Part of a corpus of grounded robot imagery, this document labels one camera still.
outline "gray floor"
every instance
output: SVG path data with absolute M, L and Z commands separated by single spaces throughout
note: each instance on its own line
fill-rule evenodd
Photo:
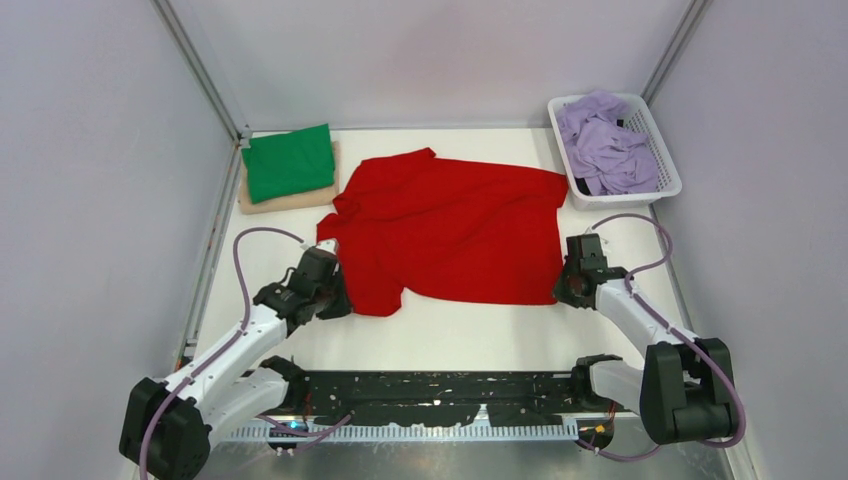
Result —
M 640 422 L 616 420 L 609 450 L 645 451 Z M 689 443 L 665 447 L 651 459 L 622 464 L 595 457 L 572 442 L 479 442 L 319 445 L 300 456 L 277 457 L 255 444 L 216 449 L 204 480 L 444 480 L 444 479 L 686 479 L 733 478 L 723 453 Z

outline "folded cloth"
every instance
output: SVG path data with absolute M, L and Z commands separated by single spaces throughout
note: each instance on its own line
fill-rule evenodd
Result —
M 328 125 L 253 138 L 242 150 L 253 203 L 333 184 L 335 161 Z
M 318 224 L 339 242 L 356 313 L 391 315 L 404 288 L 462 302 L 548 305 L 562 269 L 562 175 L 446 160 L 429 148 L 365 160 Z
M 657 191 L 659 170 L 648 135 L 616 126 L 628 110 L 624 100 L 595 91 L 556 115 L 571 171 L 592 195 Z
M 333 156 L 338 163 L 339 161 L 339 142 L 333 142 Z M 239 185 L 238 204 L 239 210 L 244 215 L 253 215 L 256 213 L 280 212 L 284 210 L 294 210 L 296 208 L 317 207 L 320 205 L 329 205 L 333 203 L 333 199 L 339 194 L 339 167 L 335 168 L 335 181 L 329 187 L 319 188 L 311 192 L 295 193 L 284 197 L 272 198 L 264 202 L 253 203 L 250 200 L 250 194 L 247 191 L 247 169 L 244 163 L 241 165 L 241 184 Z

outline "white table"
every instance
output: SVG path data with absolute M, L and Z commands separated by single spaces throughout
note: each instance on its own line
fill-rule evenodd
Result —
M 442 158 L 523 165 L 564 173 L 549 129 L 352 130 L 333 132 L 340 142 L 340 178 L 347 184 L 368 158 L 431 147 Z M 234 206 L 222 258 L 202 321 L 198 353 L 205 351 L 243 315 L 231 258 L 232 242 L 245 228 L 272 226 L 315 241 L 315 225 L 331 206 L 245 216 Z M 647 208 L 578 212 L 570 202 L 558 212 L 560 239 L 583 233 L 609 215 L 624 211 L 648 215 Z M 610 222 L 599 229 L 609 240 L 610 266 L 633 269 L 661 256 L 650 225 L 635 219 Z M 273 233 L 254 233 L 242 241 L 241 260 L 251 295 L 294 266 L 302 250 Z M 679 320 L 671 280 L 665 268 L 637 278 L 645 294 Z M 641 367 L 636 349 L 606 318 L 565 305 L 504 306 L 450 302 L 405 291 L 403 307 L 388 318 L 350 315 L 313 320 L 267 356 L 294 356 L 307 370 L 569 370 L 579 357 L 614 353 Z

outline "lavender fabric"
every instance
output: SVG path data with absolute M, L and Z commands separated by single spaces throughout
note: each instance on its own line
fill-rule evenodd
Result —
M 648 134 L 615 124 L 629 109 L 615 95 L 595 91 L 556 115 L 571 171 L 586 181 L 592 195 L 657 191 L 659 171 Z

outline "beige folded cloth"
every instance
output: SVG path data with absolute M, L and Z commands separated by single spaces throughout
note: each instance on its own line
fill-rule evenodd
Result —
M 241 213 L 253 215 L 254 213 L 281 212 L 333 203 L 333 199 L 339 194 L 339 142 L 333 142 L 333 157 L 336 160 L 336 178 L 335 182 L 329 187 L 272 198 L 259 203 L 250 201 L 250 193 L 247 191 L 247 168 L 245 168 L 244 162 L 241 162 L 241 185 L 239 185 L 238 194 Z

